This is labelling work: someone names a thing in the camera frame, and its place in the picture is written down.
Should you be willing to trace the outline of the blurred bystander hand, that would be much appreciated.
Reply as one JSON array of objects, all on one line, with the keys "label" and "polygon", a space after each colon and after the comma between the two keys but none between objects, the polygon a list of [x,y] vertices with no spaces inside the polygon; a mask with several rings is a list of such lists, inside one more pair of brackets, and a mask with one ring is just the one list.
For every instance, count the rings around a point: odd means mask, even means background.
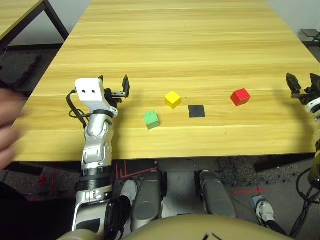
[{"label": "blurred bystander hand", "polygon": [[12,163],[16,156],[15,144],[20,139],[20,130],[13,126],[23,116],[25,99],[9,89],[0,89],[0,170]]}]

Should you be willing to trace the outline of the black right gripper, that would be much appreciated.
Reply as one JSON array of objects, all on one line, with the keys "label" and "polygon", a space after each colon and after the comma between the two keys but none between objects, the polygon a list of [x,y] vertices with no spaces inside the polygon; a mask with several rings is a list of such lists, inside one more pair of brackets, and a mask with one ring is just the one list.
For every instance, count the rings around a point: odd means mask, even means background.
[{"label": "black right gripper", "polygon": [[286,74],[286,83],[291,90],[291,98],[298,99],[302,105],[307,105],[311,101],[320,97],[320,76],[310,73],[311,87],[305,89],[305,93],[300,93],[302,89],[298,79],[291,73]]}]

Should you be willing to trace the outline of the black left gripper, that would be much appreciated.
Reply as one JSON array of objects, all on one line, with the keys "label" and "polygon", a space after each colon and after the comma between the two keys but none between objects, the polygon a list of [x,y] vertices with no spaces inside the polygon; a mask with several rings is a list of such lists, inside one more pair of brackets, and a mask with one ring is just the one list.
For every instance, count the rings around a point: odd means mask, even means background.
[{"label": "black left gripper", "polygon": [[[100,80],[104,81],[104,76],[98,77]],[[122,92],[112,92],[110,88],[104,90],[105,100],[112,106],[117,107],[119,103],[122,103],[122,98],[128,98],[130,94],[130,82],[127,75],[124,76],[122,82],[123,91]]]}]

